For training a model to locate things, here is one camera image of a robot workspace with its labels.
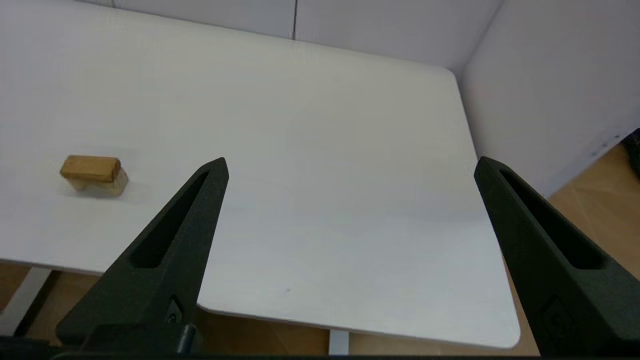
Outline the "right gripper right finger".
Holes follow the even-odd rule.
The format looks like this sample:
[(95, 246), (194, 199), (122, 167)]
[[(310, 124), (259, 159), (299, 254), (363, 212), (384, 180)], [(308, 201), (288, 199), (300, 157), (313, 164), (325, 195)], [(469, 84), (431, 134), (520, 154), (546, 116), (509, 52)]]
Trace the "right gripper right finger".
[(540, 354), (637, 357), (639, 280), (502, 162), (474, 179)]

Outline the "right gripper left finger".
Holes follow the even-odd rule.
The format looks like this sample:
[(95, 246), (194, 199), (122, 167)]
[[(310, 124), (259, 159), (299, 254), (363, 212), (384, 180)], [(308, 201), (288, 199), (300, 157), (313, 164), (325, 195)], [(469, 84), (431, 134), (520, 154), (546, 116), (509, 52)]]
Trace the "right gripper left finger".
[(229, 181), (220, 157), (195, 171), (55, 329), (83, 351), (194, 351), (192, 321)]

